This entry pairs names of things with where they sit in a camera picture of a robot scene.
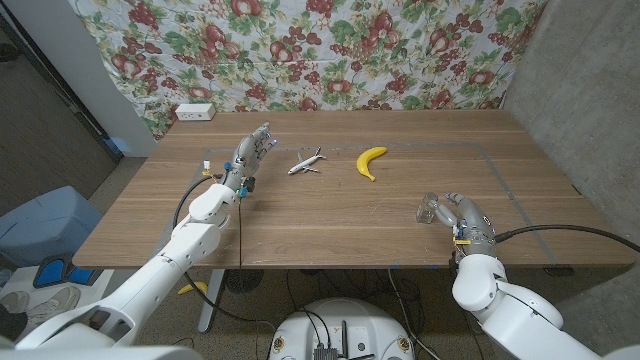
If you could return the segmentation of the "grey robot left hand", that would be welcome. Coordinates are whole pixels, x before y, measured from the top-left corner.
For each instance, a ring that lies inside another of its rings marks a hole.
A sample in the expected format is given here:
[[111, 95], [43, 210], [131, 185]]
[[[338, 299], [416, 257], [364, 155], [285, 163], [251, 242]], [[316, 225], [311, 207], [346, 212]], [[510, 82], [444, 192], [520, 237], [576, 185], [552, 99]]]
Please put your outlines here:
[[243, 138], [233, 152], [229, 169], [222, 178], [222, 184], [238, 191], [243, 181], [257, 172], [260, 161], [277, 143], [276, 140], [268, 142], [270, 138], [269, 122], [265, 122]]

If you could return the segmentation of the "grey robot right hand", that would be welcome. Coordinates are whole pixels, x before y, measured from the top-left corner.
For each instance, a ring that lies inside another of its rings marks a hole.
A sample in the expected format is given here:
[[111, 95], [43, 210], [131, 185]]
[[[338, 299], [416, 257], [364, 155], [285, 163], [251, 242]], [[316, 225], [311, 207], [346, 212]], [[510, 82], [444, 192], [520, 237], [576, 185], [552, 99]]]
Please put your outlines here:
[[423, 205], [429, 216], [428, 222], [436, 216], [445, 226], [452, 229], [455, 262], [458, 263], [463, 257], [473, 254], [496, 257], [496, 232], [481, 207], [459, 193], [446, 193], [445, 197], [457, 207], [457, 214], [440, 203], [438, 196], [433, 192], [424, 196]]

